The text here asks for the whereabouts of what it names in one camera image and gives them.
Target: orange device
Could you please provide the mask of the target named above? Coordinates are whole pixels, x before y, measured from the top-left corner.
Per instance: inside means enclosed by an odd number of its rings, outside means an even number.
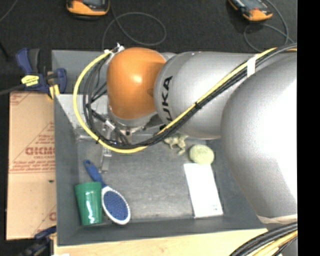
[[[96,19],[110,9],[110,0],[66,0],[66,9],[76,18]]]
[[[273,15],[260,0],[228,0],[230,5],[248,21],[262,22]]]

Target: yellow cable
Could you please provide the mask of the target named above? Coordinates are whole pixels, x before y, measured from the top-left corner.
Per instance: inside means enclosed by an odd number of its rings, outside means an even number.
[[[271,242],[269,245],[263,247],[258,252],[256,252],[253,256],[265,256],[274,249],[283,246],[284,244],[290,242],[292,239],[298,236],[298,230],[293,231],[273,242]]]
[[[262,53],[259,53],[256,55],[256,59],[258,60],[259,58],[263,57],[264,55],[270,53],[271,51],[273,51],[276,48],[271,48],[268,49]],[[86,73],[96,64],[98,63],[100,60],[102,60],[103,58],[107,57],[109,54],[111,54],[111,51],[106,51],[104,54],[98,56],[96,59],[94,59],[92,62],[90,62],[85,68],[84,70],[81,72],[81,74],[79,75],[75,85],[74,85],[74,90],[73,90],[73,109],[74,109],[74,113],[76,118],[78,119],[80,125],[82,126],[82,128],[88,133],[88,135],[90,135],[95,141],[97,141],[98,143],[100,143],[103,147],[110,149],[114,152],[118,152],[118,153],[127,153],[127,154],[131,154],[131,153],[136,153],[139,152],[141,150],[144,150],[145,148],[147,148],[148,146],[139,146],[136,148],[126,148],[126,149],[120,149],[120,148],[115,148],[112,147],[106,143],[104,143],[102,140],[99,139],[99,137],[89,129],[89,127],[87,127],[87,125],[85,124],[85,122],[82,120],[79,110],[78,110],[78,104],[77,104],[77,95],[78,95],[78,90],[81,84],[82,79],[84,78],[84,76],[86,75]],[[209,96],[210,94],[212,94],[215,90],[217,90],[218,88],[220,88],[225,82],[227,82],[229,79],[231,79],[234,75],[236,75],[237,73],[239,73],[240,71],[242,71],[243,69],[245,69],[247,67],[247,62],[244,62],[243,64],[241,64],[240,66],[238,66],[236,69],[234,69],[232,72],[230,72],[228,75],[226,75],[223,79],[221,79],[218,83],[215,84],[215,86],[213,86],[207,93],[205,93],[202,97],[200,97],[196,103],[193,103],[190,107],[188,107],[184,112],[182,112],[180,115],[178,115],[173,121],[171,121],[166,127],[164,127],[161,131],[159,131],[157,134],[161,134],[163,133],[165,130],[167,130],[168,128],[170,128],[171,126],[173,126],[175,123],[177,123],[179,120],[181,120],[196,104],[200,103],[201,101],[203,101],[207,96]]]
[[[100,55],[99,57],[97,57],[96,59],[94,59],[92,62],[90,62],[85,68],[84,70],[81,72],[81,74],[79,75],[75,85],[74,85],[74,90],[73,90],[73,95],[72,95],[72,103],[73,103],[73,110],[75,113],[76,118],[78,119],[80,125],[82,126],[82,128],[97,142],[99,142],[102,146],[104,146],[107,149],[110,149],[112,151],[118,152],[118,153],[135,153],[138,151],[141,151],[143,149],[146,148],[146,146],[141,146],[141,147],[136,147],[133,149],[120,149],[120,148],[115,148],[112,146],[109,146],[108,144],[104,143],[103,141],[101,141],[99,139],[99,137],[92,132],[89,127],[85,124],[85,122],[82,120],[81,115],[79,113],[78,110],[78,103],[77,103],[77,95],[78,95],[78,90],[79,90],[79,86],[80,83],[82,81],[82,79],[84,78],[84,76],[86,75],[86,73],[99,61],[101,61],[103,58],[107,57],[109,54],[111,54],[111,51],[107,51],[104,54]]]
[[[262,53],[257,54],[256,59],[263,57],[264,55],[268,54],[269,52],[273,51],[276,48],[268,49]],[[225,82],[227,82],[229,79],[231,79],[234,75],[242,71],[247,67],[247,62],[244,62],[240,66],[238,66],[236,69],[234,69],[232,72],[230,72],[228,75],[226,75],[224,78],[222,78],[218,83],[215,84],[209,91],[207,91],[202,97],[200,97],[196,103],[193,103],[189,108],[187,108],[184,112],[182,112],[177,118],[175,118],[173,121],[171,121],[166,127],[164,127],[158,134],[164,132],[166,129],[173,126],[176,122],[178,122],[181,118],[183,118],[188,111],[190,111],[196,104],[203,101],[207,96],[212,94],[214,91],[216,91],[218,88],[220,88]]]

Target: gray tray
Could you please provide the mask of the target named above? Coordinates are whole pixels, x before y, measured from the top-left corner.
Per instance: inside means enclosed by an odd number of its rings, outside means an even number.
[[[106,111],[107,97],[96,103],[100,113]],[[88,137],[74,116],[72,95],[55,99],[55,159],[57,191],[57,244],[78,245],[105,241],[213,233],[237,229],[256,229],[263,225],[236,184],[226,163],[221,142],[186,140],[186,149],[207,144],[215,152],[211,167],[215,176],[223,216],[193,216],[183,165],[190,163],[188,154],[160,142],[134,154],[112,153],[103,180],[121,192],[132,212],[131,221],[120,226],[104,217],[102,224],[81,226],[74,186],[89,182],[83,160],[100,166],[102,146]],[[154,130],[137,132],[136,140],[152,136]]]

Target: cable bundle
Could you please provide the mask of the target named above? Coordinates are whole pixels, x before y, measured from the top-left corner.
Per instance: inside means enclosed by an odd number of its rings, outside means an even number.
[[[266,63],[269,59],[277,56],[280,53],[284,53],[287,51],[296,51],[297,44],[291,44],[279,48],[271,48],[262,53],[259,53],[255,56],[255,69],[260,67],[263,63]],[[101,56],[94,59],[80,74],[78,77],[73,91],[73,109],[75,115],[83,127],[83,129],[97,142],[100,143],[105,148],[108,148],[112,151],[118,153],[135,153],[145,149],[148,146],[154,145],[158,142],[163,141],[167,136],[175,133],[182,125],[184,125],[195,113],[197,113],[204,105],[210,102],[219,94],[223,93],[225,90],[233,86],[236,82],[240,81],[241,79],[245,78],[248,75],[248,63],[245,61],[237,68],[235,68],[232,72],[230,72],[227,76],[225,76],[222,80],[220,80],[217,84],[215,84],[207,93],[205,93],[201,98],[199,98],[194,104],[192,104],[188,109],[186,109],[183,113],[181,113],[177,118],[175,118],[172,122],[166,125],[162,130],[160,130],[155,136],[136,143],[136,144],[129,144],[125,139],[124,135],[119,133],[119,131],[114,130],[120,140],[110,140],[104,137],[99,130],[96,128],[93,117],[101,119],[104,121],[101,115],[96,113],[91,108],[91,103],[98,99],[98,97],[102,96],[100,92],[105,85],[98,87],[98,82],[96,83],[95,88],[93,88],[94,81],[96,79],[97,74],[103,64],[110,60],[110,57],[113,55],[112,51],[107,51],[106,53],[102,54]],[[84,76],[90,71],[91,73],[88,76],[88,79],[85,83],[84,87],[84,94],[83,94],[83,110],[85,114],[85,119],[88,126],[82,120],[80,113],[78,111],[77,106],[77,94]]]
[[[246,256],[255,252],[252,256],[266,256],[273,252],[272,256],[278,256],[293,241],[298,238],[298,222],[277,227],[260,234],[237,248],[230,256]]]

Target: blue clamp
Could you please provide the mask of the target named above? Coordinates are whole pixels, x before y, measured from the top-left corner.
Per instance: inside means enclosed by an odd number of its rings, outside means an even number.
[[[67,87],[67,72],[64,68],[57,68],[51,75],[44,76],[38,71],[39,49],[22,48],[15,59],[18,66],[23,70],[24,77],[21,79],[25,91],[40,91],[50,93],[52,85],[47,83],[48,79],[57,78],[57,85],[60,93],[64,93]]]

